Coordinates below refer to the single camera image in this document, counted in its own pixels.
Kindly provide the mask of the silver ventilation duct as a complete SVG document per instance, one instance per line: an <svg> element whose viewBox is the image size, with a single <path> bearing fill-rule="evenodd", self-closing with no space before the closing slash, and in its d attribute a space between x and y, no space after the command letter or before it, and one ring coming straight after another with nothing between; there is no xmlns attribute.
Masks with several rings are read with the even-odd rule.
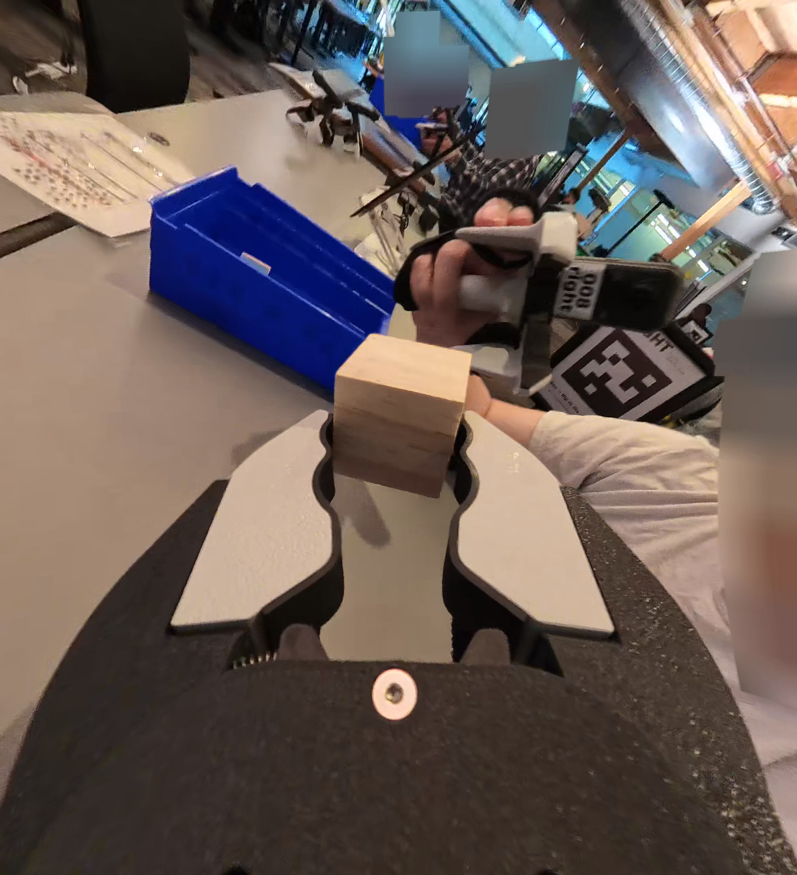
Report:
<svg viewBox="0 0 797 875"><path fill-rule="evenodd" d="M713 113L708 98L694 78L689 62L684 60L677 44L655 13L643 2L620 1L623 13L629 18L646 49L656 59L675 86L682 100L688 105L703 133L710 140L721 159L730 168L739 182L749 191L751 212L765 215L776 212L776 200L765 182L753 169L752 163L739 148L732 128Z"/></svg>

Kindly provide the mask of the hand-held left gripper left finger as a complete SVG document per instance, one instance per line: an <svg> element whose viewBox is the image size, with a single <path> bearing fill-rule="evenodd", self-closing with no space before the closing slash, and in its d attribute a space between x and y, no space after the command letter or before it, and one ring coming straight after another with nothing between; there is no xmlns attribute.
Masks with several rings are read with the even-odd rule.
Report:
<svg viewBox="0 0 797 875"><path fill-rule="evenodd" d="M331 416L316 410L230 476L171 618L176 633L321 626L342 601Z"/></svg>

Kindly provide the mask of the printed paper sheet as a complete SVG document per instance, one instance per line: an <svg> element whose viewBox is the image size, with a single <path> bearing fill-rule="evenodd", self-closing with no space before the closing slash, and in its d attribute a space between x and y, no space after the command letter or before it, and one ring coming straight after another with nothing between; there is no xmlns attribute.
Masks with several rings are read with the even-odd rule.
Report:
<svg viewBox="0 0 797 875"><path fill-rule="evenodd" d="M151 203L196 176L112 115L0 111L0 176L110 238L147 230Z"/></svg>

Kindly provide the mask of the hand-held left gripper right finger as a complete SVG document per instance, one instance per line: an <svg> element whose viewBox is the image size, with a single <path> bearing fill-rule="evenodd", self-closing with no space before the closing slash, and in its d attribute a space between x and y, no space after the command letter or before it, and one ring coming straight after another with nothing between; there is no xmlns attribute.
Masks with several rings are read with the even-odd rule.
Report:
<svg viewBox="0 0 797 875"><path fill-rule="evenodd" d="M463 416L450 566L544 633L605 640L615 625L557 478L475 412Z"/></svg>

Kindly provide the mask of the black office chair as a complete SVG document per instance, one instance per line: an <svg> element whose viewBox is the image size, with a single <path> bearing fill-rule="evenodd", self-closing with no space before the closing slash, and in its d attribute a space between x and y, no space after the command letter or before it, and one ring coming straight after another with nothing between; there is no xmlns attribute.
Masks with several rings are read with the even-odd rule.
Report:
<svg viewBox="0 0 797 875"><path fill-rule="evenodd" d="M182 1L79 1L86 95L113 113L184 103L190 79Z"/></svg>

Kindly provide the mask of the person's right hand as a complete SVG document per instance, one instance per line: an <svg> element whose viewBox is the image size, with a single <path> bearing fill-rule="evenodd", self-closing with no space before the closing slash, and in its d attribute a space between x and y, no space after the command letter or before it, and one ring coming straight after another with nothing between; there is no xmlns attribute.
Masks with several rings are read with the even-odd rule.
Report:
<svg viewBox="0 0 797 875"><path fill-rule="evenodd" d="M443 347L466 345L469 338L495 318L459 307L461 280L476 276L501 281L514 273L513 269L487 262L468 242L456 238L445 242L435 254L417 257L409 280L417 306L412 313L416 341Z"/></svg>

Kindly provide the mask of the black and white marker board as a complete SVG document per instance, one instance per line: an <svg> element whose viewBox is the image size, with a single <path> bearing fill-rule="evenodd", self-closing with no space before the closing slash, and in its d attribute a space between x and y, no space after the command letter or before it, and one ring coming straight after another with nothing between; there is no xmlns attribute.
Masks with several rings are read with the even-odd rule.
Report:
<svg viewBox="0 0 797 875"><path fill-rule="evenodd" d="M675 428L720 401L723 378L698 323L651 333L607 326L580 329L552 357L537 400L545 410Z"/></svg>

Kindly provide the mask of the person's right forearm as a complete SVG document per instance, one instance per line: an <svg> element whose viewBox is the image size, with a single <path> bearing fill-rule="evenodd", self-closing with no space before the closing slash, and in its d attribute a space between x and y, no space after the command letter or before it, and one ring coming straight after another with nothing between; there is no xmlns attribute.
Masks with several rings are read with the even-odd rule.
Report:
<svg viewBox="0 0 797 875"><path fill-rule="evenodd" d="M527 409L494 399L480 376L470 375L465 412L472 412L486 420L517 443L527 445L532 440L544 412Z"/></svg>

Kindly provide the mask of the dark metal tool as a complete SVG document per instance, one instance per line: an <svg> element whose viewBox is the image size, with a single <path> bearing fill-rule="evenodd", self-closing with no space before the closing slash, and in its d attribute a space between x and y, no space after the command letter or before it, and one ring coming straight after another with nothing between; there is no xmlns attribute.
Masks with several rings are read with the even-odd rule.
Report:
<svg viewBox="0 0 797 875"><path fill-rule="evenodd" d="M297 82L303 88L305 100L290 106L284 118L296 127L302 127L308 136L317 129L321 144L331 148L337 139L343 150L360 158L363 153L361 119L383 127L383 116L371 103L368 95L355 83L336 80L330 71L315 69L310 82Z"/></svg>

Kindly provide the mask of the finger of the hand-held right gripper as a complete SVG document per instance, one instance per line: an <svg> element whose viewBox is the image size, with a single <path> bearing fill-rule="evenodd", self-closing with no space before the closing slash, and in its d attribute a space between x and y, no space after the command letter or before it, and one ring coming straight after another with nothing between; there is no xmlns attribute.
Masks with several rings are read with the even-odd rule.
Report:
<svg viewBox="0 0 797 875"><path fill-rule="evenodd" d="M522 394L533 396L552 378L552 327L548 318L529 318L522 342Z"/></svg>

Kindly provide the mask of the wooden cube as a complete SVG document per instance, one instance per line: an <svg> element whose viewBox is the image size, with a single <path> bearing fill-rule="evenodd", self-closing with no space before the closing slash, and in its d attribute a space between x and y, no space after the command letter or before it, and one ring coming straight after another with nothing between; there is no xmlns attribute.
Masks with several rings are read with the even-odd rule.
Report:
<svg viewBox="0 0 797 875"><path fill-rule="evenodd" d="M436 499L465 409L469 352L369 335L336 372L336 474Z"/></svg>

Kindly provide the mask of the blue plastic bin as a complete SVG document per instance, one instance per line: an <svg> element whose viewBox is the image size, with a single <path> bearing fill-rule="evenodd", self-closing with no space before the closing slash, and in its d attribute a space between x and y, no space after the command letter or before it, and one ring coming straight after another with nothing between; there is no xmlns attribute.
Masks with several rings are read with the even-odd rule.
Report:
<svg viewBox="0 0 797 875"><path fill-rule="evenodd" d="M153 293L329 392L360 344L389 331L393 279L235 167L155 198L150 250Z"/></svg>

